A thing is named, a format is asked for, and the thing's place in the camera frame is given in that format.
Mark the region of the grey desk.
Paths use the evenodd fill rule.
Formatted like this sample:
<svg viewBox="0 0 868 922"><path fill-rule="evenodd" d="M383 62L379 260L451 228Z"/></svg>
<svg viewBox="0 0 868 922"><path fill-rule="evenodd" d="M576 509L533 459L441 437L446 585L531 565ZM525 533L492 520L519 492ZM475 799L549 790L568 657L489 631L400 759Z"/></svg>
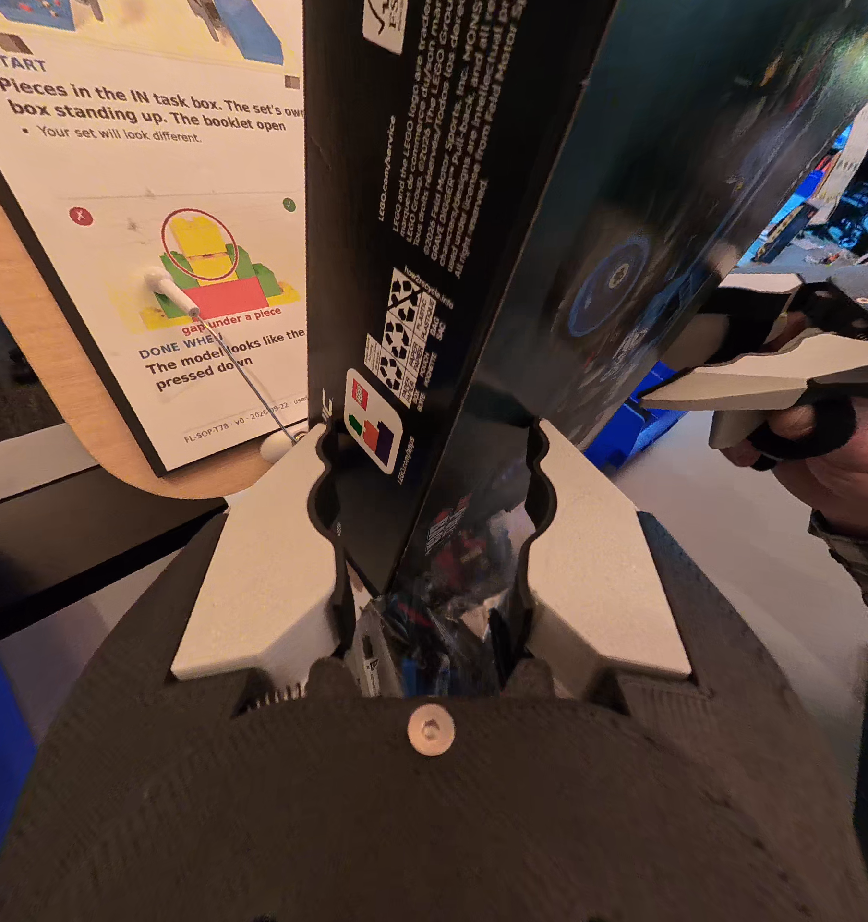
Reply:
<svg viewBox="0 0 868 922"><path fill-rule="evenodd" d="M808 535L808 511L772 475L731 467L691 414L614 476L694 559L781 666L854 792L868 614L853 581ZM41 742L121 616L203 517L91 466L71 429L0 443L0 668L19 732Z"/></svg>

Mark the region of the dark toy truck box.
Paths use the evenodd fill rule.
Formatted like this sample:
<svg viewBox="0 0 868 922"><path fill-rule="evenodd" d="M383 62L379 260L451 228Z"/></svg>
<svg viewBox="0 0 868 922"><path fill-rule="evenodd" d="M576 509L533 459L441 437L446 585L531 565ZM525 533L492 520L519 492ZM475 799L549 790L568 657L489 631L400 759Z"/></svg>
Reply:
<svg viewBox="0 0 868 922"><path fill-rule="evenodd" d="M305 2L310 413L372 594L577 448L868 101L868 1Z"/></svg>

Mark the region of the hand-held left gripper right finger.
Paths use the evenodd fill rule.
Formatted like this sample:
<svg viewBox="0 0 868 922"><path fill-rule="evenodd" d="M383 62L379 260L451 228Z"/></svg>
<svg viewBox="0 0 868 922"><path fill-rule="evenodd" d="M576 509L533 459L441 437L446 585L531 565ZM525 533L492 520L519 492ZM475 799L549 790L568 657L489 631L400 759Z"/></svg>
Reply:
<svg viewBox="0 0 868 922"><path fill-rule="evenodd" d="M532 423L517 567L517 651L567 698L611 673L685 682L692 667L639 511L549 421Z"/></svg>

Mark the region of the person's right hand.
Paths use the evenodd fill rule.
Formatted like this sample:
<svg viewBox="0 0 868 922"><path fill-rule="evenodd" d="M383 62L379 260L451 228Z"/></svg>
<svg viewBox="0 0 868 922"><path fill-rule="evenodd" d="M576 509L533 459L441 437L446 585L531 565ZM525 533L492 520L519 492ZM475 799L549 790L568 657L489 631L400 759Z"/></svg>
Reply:
<svg viewBox="0 0 868 922"><path fill-rule="evenodd" d="M847 444L820 457L779 462L772 473L826 531L868 539L868 399L854 398L853 405L856 429Z"/></svg>

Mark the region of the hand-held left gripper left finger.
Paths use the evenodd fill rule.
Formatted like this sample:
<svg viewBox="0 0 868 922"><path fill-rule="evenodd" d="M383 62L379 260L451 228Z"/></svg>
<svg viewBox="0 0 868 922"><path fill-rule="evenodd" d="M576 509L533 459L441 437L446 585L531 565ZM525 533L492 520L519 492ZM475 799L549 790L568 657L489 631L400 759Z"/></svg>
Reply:
<svg viewBox="0 0 868 922"><path fill-rule="evenodd" d="M232 504L172 662L177 679L254 669L306 683L315 662L350 648L335 448L334 428L315 426Z"/></svg>

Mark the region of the printed instruction sheet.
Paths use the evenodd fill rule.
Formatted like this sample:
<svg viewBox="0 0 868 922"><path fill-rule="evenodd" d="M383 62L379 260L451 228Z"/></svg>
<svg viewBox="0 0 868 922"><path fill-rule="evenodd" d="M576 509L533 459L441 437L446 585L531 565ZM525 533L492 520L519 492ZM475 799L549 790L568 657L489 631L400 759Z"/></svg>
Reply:
<svg viewBox="0 0 868 922"><path fill-rule="evenodd" d="M307 415L302 3L0 2L0 192L158 475Z"/></svg>

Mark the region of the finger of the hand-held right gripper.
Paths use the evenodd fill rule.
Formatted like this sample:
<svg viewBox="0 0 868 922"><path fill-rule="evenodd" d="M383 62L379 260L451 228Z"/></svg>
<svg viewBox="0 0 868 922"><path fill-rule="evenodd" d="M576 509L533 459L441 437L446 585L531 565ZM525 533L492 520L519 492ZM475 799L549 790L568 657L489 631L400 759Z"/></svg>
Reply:
<svg viewBox="0 0 868 922"><path fill-rule="evenodd" d="M661 355L680 373L761 352L787 325L787 309L803 281L794 273L728 275Z"/></svg>
<svg viewBox="0 0 868 922"><path fill-rule="evenodd" d="M779 352L699 366L639 395L646 409L789 409L811 380L868 367L868 341L802 334Z"/></svg>

